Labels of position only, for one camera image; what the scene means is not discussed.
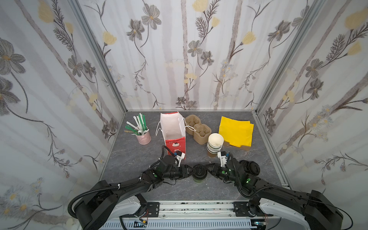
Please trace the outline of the black cup lid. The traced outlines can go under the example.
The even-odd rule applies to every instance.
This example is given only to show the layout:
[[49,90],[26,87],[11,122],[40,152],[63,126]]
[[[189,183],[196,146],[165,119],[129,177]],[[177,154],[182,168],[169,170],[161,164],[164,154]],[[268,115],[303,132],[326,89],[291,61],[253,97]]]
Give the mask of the black cup lid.
[[192,174],[193,178],[205,179],[207,175],[208,175],[208,172],[204,165],[197,164],[193,167],[193,174]]

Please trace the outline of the red white paper bag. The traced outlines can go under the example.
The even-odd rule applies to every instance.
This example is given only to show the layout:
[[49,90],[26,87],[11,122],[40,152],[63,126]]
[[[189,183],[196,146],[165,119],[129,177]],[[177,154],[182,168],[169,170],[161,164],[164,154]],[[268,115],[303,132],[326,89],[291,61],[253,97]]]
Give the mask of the red white paper bag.
[[160,121],[157,125],[155,135],[161,131],[165,146],[174,153],[180,151],[187,155],[186,149],[186,129],[196,131],[186,123],[185,118],[179,113],[160,114]]

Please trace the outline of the green paper coffee cup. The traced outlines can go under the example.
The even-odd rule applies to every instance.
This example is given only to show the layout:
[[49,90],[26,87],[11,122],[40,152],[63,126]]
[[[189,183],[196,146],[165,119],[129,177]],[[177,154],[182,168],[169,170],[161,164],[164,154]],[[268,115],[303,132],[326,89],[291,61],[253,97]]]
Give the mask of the green paper coffee cup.
[[202,183],[205,181],[205,179],[197,179],[197,178],[193,178],[193,180],[196,182],[196,183]]

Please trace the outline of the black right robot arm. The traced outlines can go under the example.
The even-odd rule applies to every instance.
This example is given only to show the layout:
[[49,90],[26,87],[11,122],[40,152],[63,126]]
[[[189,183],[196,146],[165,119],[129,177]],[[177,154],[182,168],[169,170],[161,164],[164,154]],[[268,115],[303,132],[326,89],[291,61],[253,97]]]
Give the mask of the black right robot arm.
[[238,161],[231,153],[225,156],[225,165],[212,163],[205,166],[206,170],[226,183],[233,183],[238,192],[249,200],[249,212],[257,215],[261,209],[261,199],[283,205],[292,212],[301,215],[311,230],[340,230],[345,211],[333,205],[319,191],[310,193],[298,192],[273,185],[259,178],[260,167],[256,162]]

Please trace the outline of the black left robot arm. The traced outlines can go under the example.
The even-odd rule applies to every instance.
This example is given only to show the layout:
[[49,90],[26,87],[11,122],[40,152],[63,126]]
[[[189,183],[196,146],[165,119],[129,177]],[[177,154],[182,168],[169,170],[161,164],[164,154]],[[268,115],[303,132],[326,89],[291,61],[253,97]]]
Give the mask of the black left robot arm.
[[112,184],[102,180],[91,190],[77,195],[68,204],[69,215],[79,221],[83,230],[98,230],[121,201],[156,189],[165,179],[181,180],[193,175],[191,166],[179,164],[172,152],[165,154],[166,150],[163,145],[161,157],[138,178]]

